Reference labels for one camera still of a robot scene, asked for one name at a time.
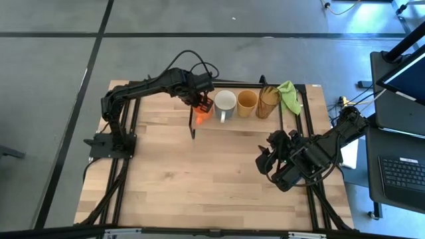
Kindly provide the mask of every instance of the white mug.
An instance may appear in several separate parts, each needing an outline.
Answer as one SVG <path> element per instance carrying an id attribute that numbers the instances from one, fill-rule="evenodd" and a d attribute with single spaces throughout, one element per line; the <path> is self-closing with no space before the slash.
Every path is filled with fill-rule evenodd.
<path id="1" fill-rule="evenodd" d="M 236 107 L 236 96 L 230 90 L 222 90 L 214 97 L 214 109 L 221 123 L 232 117 Z"/>

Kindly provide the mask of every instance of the yellow cup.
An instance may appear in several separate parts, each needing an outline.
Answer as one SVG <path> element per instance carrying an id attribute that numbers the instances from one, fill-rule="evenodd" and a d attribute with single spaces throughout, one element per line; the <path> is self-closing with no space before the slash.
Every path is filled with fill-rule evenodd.
<path id="1" fill-rule="evenodd" d="M 248 117 L 258 102 L 258 96 L 251 90 L 241 91 L 238 95 L 238 115 Z"/>

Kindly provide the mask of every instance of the wooden tabletop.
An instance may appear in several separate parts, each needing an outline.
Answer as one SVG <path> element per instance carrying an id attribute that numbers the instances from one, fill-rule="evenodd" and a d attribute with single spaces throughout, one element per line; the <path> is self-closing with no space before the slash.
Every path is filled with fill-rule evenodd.
<path id="1" fill-rule="evenodd" d="M 110 88 L 126 83 L 113 80 Z M 330 127 L 322 88 L 307 85 L 306 90 L 314 132 L 325 133 Z M 277 108 L 265 124 L 252 112 L 246 119 L 251 124 L 247 130 L 239 124 L 229 127 L 228 122 L 221 129 L 200 125 L 194 140 L 188 127 L 189 111 L 180 99 L 167 94 L 142 98 L 135 131 L 138 140 L 129 163 L 119 225 L 311 230 L 306 189 L 293 187 L 283 193 L 256 168 L 258 145 L 267 146 L 269 133 L 279 129 Z M 283 113 L 283 120 L 285 131 L 296 129 L 295 116 L 289 110 Z M 306 133 L 303 110 L 301 120 Z M 101 120 L 99 129 L 104 124 Z M 84 220 L 103 197 L 111 162 L 101 159 L 89 168 L 75 222 Z M 328 201 L 344 222 L 353 226 L 341 173 L 334 170 L 324 184 Z M 113 198 L 108 222 L 114 204 Z M 316 208 L 323 227 L 317 199 Z"/>

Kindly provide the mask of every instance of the green towel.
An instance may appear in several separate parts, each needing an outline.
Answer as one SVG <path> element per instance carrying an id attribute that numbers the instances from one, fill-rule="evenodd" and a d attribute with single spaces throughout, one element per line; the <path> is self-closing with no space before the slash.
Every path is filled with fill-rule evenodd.
<path id="1" fill-rule="evenodd" d="M 289 108 L 294 114 L 299 115 L 301 113 L 301 105 L 297 99 L 297 91 L 291 81 L 284 82 L 278 86 L 278 90 L 282 95 L 282 112 L 285 112 L 286 108 Z"/>

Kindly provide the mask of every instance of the gray floor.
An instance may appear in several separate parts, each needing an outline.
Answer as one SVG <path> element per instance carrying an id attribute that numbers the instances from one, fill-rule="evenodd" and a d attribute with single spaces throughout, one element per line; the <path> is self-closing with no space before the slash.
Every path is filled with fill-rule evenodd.
<path id="1" fill-rule="evenodd" d="M 1 31 L 97 32 L 107 0 L 5 0 Z M 342 11 L 350 2 L 332 2 Z M 411 29 L 425 9 L 405 10 Z M 320 0 L 116 0 L 109 33 L 403 33 L 388 3 L 359 3 L 345 15 L 324 12 Z M 220 78 L 257 82 L 291 80 L 322 84 L 325 99 L 353 98 L 359 80 L 370 80 L 369 53 L 391 49 L 400 39 L 132 38 L 103 39 L 87 94 L 48 216 L 49 227 L 71 225 L 87 164 L 88 146 L 100 119 L 99 99 L 110 80 L 141 80 L 161 72 L 184 49 L 220 68 Z M 0 160 L 0 231 L 33 226 L 33 218 L 86 70 L 93 38 L 0 38 L 0 145 L 26 151 L 23 160 Z M 176 66 L 196 62 L 183 56 Z M 368 108 L 366 115 L 373 113 Z M 362 232 L 424 237 L 425 215 L 384 206 L 373 208 L 366 188 L 347 185 L 355 227 Z"/>

